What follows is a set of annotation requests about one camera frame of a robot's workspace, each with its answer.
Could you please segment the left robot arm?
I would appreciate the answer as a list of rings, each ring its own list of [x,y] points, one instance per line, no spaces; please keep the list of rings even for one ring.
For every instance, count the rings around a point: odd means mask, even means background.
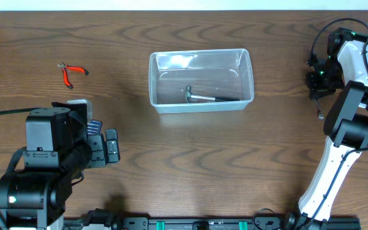
[[[86,99],[25,111],[27,144],[12,155],[0,179],[0,229],[121,229],[119,219],[103,210],[64,218],[84,170],[120,161],[117,131],[101,130]]]

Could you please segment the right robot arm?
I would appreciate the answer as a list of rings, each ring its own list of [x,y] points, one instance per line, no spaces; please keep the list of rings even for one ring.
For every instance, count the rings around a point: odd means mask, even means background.
[[[341,93],[324,119],[325,148],[315,175],[283,229],[360,229],[358,218],[332,217],[335,197],[351,166],[368,151],[367,34],[339,27],[328,35],[326,59],[310,52],[305,79],[309,98]]]

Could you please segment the silver offset wrench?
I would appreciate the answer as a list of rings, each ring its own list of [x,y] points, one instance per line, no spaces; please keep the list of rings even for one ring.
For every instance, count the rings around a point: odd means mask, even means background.
[[[318,114],[318,119],[319,120],[324,120],[324,115],[322,113],[322,108],[321,108],[319,102],[316,99],[313,99],[313,102],[314,102],[314,104],[316,106],[316,110],[317,110],[317,114]]]

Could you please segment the claw hammer black handle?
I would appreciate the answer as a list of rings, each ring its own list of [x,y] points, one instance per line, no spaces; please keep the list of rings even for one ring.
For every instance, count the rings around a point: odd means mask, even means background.
[[[187,86],[185,91],[185,100],[188,104],[193,102],[233,102],[239,101],[237,98],[226,98],[226,97],[213,97],[213,96],[205,96],[205,95],[195,95],[191,92],[192,87]]]

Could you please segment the blue screwdriver bit case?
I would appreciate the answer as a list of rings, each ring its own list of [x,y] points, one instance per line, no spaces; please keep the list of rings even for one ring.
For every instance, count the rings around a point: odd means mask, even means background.
[[[91,120],[88,122],[87,134],[88,135],[98,135],[101,133],[102,122],[97,120]]]

